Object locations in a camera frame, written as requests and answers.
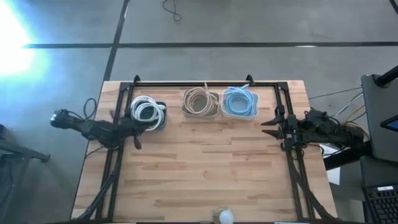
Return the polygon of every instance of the black metal frame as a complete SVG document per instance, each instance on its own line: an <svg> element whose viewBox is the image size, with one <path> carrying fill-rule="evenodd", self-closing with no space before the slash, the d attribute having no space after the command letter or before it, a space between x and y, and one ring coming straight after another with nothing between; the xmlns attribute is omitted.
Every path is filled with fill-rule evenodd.
<svg viewBox="0 0 398 224"><path fill-rule="evenodd" d="M125 92L128 90L128 95L127 95L127 101L125 105L125 112L124 116L130 117L130 110L129 110L129 105L132 101L132 94L134 87L170 87L170 86L204 86L204 82L140 82L140 78L138 76L135 77L133 82L121 82L119 86L119 95L118 95L118 100L116 103L116 109L115 109L115 117L113 124L117 125L118 122L120 121L120 114L121 114L121 108L122 108L122 100L124 97ZM245 82L207 82L206 83L208 87L212 86L243 86L245 84L249 84L251 87L271 87L275 91L275 99L277 102L277 108L275 109L275 113L278 115L284 115L285 113L285 107L282 104L282 97L281 97L281 92L283 91L285 95L285 100L286 100L286 107L287 107L287 112L289 115L293 115L293 107L292 107L292 102L290 100L290 93L289 93L289 87L287 82L255 82L252 78L251 75L248 75L246 77ZM124 152L124 142L125 139L121 139L120 145L117 149L108 151L106 155L106 160L105 160L105 166L104 166L104 171L103 171L103 178L101 181L101 190L99 194L95 197L93 203L88 207L89 212L85 212L83 216L81 216L81 219L77 220L70 220L70 223L86 223L86 222L93 222L93 223L107 223L107 222L112 222L113 220L113 214L114 214L114 207L116 204L116 197L117 197L117 191L118 191L118 182L119 182L119 174L121 171L121 163L122 163L122 158L123 158L123 152ZM111 161L113 158L114 152L117 152L117 158L116 162L114 165L113 170L111 171ZM302 205L300 201L300 195L299 195L299 186L304 190L304 192L309 191L309 184L308 184L308 179L307 179L307 173L305 170L305 165L304 165L304 160L303 157L300 155L300 153L297 151L297 160L298 160L298 169L299 172L297 172L295 165L294 165L294 160L292 157L292 150L285 150L286 152L286 157L287 157L287 165L289 167L289 174L290 174L290 179L291 179L291 184L292 184L292 191L293 191L293 198L295 202L295 210L296 210L296 216L298 220L301 220L304 218L303 215L303 210L302 210ZM111 196L109 199L109 208L108 208L108 213L105 217L103 217L103 204L104 204L104 196L108 189L112 186L111 190ZM310 198L305 196L305 201L307 204L307 210L308 210L308 217L311 219L315 218L315 212L313 210L313 205L310 200ZM94 210L96 210L95 214L95 219L90 220L90 217L92 216Z"/></svg>

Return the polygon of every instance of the beige cable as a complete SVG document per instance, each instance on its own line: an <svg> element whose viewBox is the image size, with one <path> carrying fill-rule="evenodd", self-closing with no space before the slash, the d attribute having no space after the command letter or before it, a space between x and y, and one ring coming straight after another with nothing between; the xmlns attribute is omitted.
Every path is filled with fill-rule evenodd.
<svg viewBox="0 0 398 224"><path fill-rule="evenodd" d="M195 111L193 105L201 97L207 99L206 106L201 111ZM218 101L217 97L208 91L207 84L205 83L205 88L195 87L188 90L182 99L182 104L191 114L209 116L213 114L214 110L217 110Z"/></svg>

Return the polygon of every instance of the white ball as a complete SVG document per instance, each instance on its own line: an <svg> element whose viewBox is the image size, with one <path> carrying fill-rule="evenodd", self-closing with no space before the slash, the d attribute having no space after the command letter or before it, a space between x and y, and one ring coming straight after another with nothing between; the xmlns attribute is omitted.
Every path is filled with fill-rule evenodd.
<svg viewBox="0 0 398 224"><path fill-rule="evenodd" d="M221 224L233 224L234 223L234 214L232 214L231 210L224 210L220 213L220 223Z"/></svg>

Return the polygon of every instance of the white cable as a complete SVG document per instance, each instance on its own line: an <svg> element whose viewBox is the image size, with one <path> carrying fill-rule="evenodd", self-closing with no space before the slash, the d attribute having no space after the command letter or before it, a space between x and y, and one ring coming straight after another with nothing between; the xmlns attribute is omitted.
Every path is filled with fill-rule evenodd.
<svg viewBox="0 0 398 224"><path fill-rule="evenodd" d="M333 115L332 118L338 116L339 114L341 114L345 109L347 109L347 107L352 104L354 101L356 101L357 99L361 98L363 96L363 94L360 94L359 96L357 96L356 98L354 98L353 100L351 100L347 105L345 105L341 110L339 110L339 112L337 112L337 114Z"/></svg>
<svg viewBox="0 0 398 224"><path fill-rule="evenodd" d="M150 118L142 119L141 113L146 108L153 108L154 112ZM138 96L137 98L135 98L131 103L130 109L131 117L138 121L150 122L157 119L157 123L149 127L147 131L153 131L164 122L165 117L163 109L165 109L165 106L156 104L156 101L149 96Z"/></svg>

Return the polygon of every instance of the white paper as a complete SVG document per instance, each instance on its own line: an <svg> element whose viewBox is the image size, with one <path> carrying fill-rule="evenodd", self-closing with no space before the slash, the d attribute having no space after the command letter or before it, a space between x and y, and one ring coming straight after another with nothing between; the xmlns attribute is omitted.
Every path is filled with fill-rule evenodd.
<svg viewBox="0 0 398 224"><path fill-rule="evenodd" d="M378 191L383 191L383 190L394 190L392 186L386 186L386 187L378 187Z"/></svg>
<svg viewBox="0 0 398 224"><path fill-rule="evenodd" d="M326 144L319 144L319 146L323 148L324 154L331 154L337 151L337 149L333 149ZM340 167L328 170L326 173L328 174L328 179L330 183L340 185Z"/></svg>

